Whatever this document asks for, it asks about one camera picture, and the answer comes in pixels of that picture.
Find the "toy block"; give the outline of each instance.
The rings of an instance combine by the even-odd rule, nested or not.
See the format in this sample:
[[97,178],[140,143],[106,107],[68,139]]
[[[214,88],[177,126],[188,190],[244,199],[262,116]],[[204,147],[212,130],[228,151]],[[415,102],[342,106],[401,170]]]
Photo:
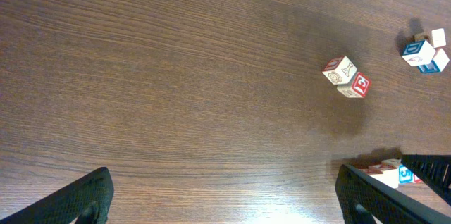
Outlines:
[[410,66],[427,65],[432,61],[435,49],[426,40],[410,43],[402,52],[402,58]]
[[379,170],[370,170],[368,168],[362,168],[362,169],[360,169],[360,171],[371,176],[372,178],[376,179],[377,181],[382,182],[385,185],[388,185],[394,189],[398,188],[397,182],[393,182],[393,180],[390,180],[390,178],[387,175],[384,175]]
[[384,161],[382,161],[382,165],[383,166],[391,166],[393,168],[398,169],[400,184],[405,184],[405,183],[409,183],[409,182],[413,182],[413,183],[421,182],[421,180],[418,177],[416,177],[412,171],[410,171],[404,165],[401,164],[401,159],[384,160]]
[[382,164],[378,164],[378,165],[368,166],[368,169],[372,170],[372,171],[382,172],[384,180],[385,180],[384,183],[392,188],[398,188],[399,173],[398,173],[397,168],[394,168],[392,166],[384,166]]
[[346,56],[332,59],[323,70],[323,74],[334,85],[347,84],[356,72],[357,68]]
[[364,98],[371,81],[363,73],[357,73],[346,85],[338,85],[337,90],[348,98]]
[[421,34],[414,35],[415,42],[426,40],[434,48],[442,47],[446,45],[445,30],[443,28],[438,30],[432,30],[429,32],[423,32]]
[[443,69],[445,69],[448,62],[450,62],[450,59],[446,56],[445,51],[439,48],[432,58],[431,63],[418,66],[418,70],[420,70],[421,73],[440,73],[443,72]]

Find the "brown wooden surface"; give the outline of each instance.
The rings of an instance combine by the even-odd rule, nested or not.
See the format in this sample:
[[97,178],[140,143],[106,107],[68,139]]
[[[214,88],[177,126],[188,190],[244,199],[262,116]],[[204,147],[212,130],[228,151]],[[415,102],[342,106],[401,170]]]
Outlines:
[[[450,66],[399,50],[451,0],[0,2],[0,218],[107,166],[110,223],[342,223],[342,163],[450,154]],[[367,98],[321,74],[343,55]]]

